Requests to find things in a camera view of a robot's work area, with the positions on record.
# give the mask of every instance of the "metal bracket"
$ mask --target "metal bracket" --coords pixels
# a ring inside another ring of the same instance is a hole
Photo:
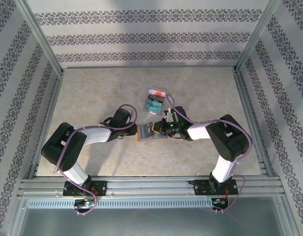
[[[97,196],[105,196],[107,192],[107,181],[91,181],[90,188],[93,193]],[[84,193],[79,188],[72,185],[69,181],[65,182],[64,197],[80,197],[80,196],[91,196],[89,193]]]
[[[208,179],[195,179],[193,181],[189,181],[188,183],[194,186],[193,188],[196,196],[225,195],[226,189],[228,189],[229,195],[238,194],[238,187],[234,179],[231,179],[226,186],[217,189],[216,193],[209,191],[210,185]]]

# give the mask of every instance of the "marble-look floor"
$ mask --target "marble-look floor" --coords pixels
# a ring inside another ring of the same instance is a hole
[[[230,67],[91,68],[65,70],[48,138],[62,122],[96,125],[124,103],[136,107],[138,124],[160,120],[143,111],[149,87],[170,93],[192,120],[231,114],[248,131]],[[208,175],[217,159],[211,140],[138,142],[131,136],[85,146],[78,162],[90,175]],[[53,169],[42,157],[37,174],[53,175]],[[234,173],[261,174],[254,149]]]

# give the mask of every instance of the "purple cable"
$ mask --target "purple cable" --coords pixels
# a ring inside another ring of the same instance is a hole
[[[126,126],[126,127],[114,128],[114,127],[108,127],[108,126],[104,126],[104,125],[90,125],[90,126],[85,126],[85,127],[78,128],[78,129],[74,130],[73,133],[68,137],[67,142],[66,142],[66,144],[65,144],[65,146],[64,146],[64,148],[63,148],[63,151],[62,151],[61,155],[59,156],[59,159],[58,159],[57,164],[56,164],[55,169],[54,169],[54,173],[56,173],[56,172],[58,171],[59,165],[61,164],[61,161],[62,161],[62,159],[63,159],[63,157],[64,157],[64,154],[65,154],[65,152],[66,152],[66,149],[67,149],[67,147],[68,147],[68,144],[69,144],[69,142],[72,140],[73,136],[74,136],[78,131],[81,131],[81,130],[84,130],[84,129],[92,129],[92,128],[104,128],[104,129],[113,129],[113,130],[124,130],[124,129],[128,129],[128,128],[132,127],[132,126],[135,124],[136,120],[137,120],[137,110],[136,110],[135,107],[133,107],[132,105],[129,105],[129,104],[123,104],[123,105],[120,106],[119,108],[122,108],[122,107],[125,107],[125,106],[128,106],[128,107],[133,108],[133,109],[134,109],[134,112],[135,112],[135,119],[134,119],[134,121],[133,121],[130,125]],[[76,210],[75,210],[75,211],[77,212],[77,214],[86,215],[86,214],[88,214],[89,212],[91,212],[91,211],[96,207],[96,205],[97,205],[97,197],[96,197],[96,195],[95,195],[93,192],[91,192],[91,191],[89,191],[89,190],[87,190],[87,189],[85,189],[85,188],[79,186],[79,184],[76,184],[75,182],[73,182],[69,177],[67,177],[67,176],[63,173],[62,170],[59,170],[59,172],[60,172],[61,175],[63,175],[69,182],[71,182],[72,185],[76,186],[77,188],[79,188],[79,189],[82,190],[82,191],[85,191],[85,192],[91,194],[91,195],[93,196],[93,198],[94,198],[95,203],[94,203],[94,205],[93,205],[92,208],[90,208],[90,209],[89,209],[88,211],[86,211],[86,212],[80,213],[80,212],[78,211],[78,207],[77,207]]]
[[[171,107],[175,108],[175,100],[172,97],[172,95],[167,94],[166,98],[167,98],[169,104],[171,105]],[[240,127],[240,126],[238,126],[238,125],[236,125],[236,124],[234,124],[234,123],[232,123],[230,121],[223,120],[223,119],[212,119],[212,120],[205,120],[205,121],[201,121],[201,122],[194,122],[194,121],[190,120],[189,118],[187,118],[185,115],[183,115],[181,112],[179,112],[177,109],[174,109],[174,110],[181,117],[183,117],[185,120],[187,120],[190,123],[193,123],[193,124],[208,124],[208,123],[214,123],[214,122],[223,122],[223,123],[229,124],[229,125],[237,128],[238,130],[240,130],[246,136],[246,138],[248,139],[248,149],[247,149],[247,151],[245,152],[245,154],[243,156],[239,157],[235,161],[234,165],[230,169],[230,172],[229,172],[230,175],[232,175],[232,173],[233,173],[235,167],[238,165],[239,161],[241,161],[242,159],[244,159],[250,153],[251,148],[252,148],[252,140],[251,140],[250,136],[248,135],[248,133],[242,127]],[[235,176],[235,177],[242,177],[243,178],[243,184],[242,184],[242,186],[240,188],[240,191],[238,192],[238,194],[236,195],[235,199],[233,200],[233,202],[231,203],[230,206],[228,206],[225,210],[219,210],[219,211],[226,212],[227,210],[229,210],[233,206],[233,204],[237,201],[238,197],[240,196],[240,194],[241,194],[241,192],[242,192],[242,190],[244,188],[244,185],[245,185],[245,178],[244,178],[244,176],[238,175],[238,176]]]

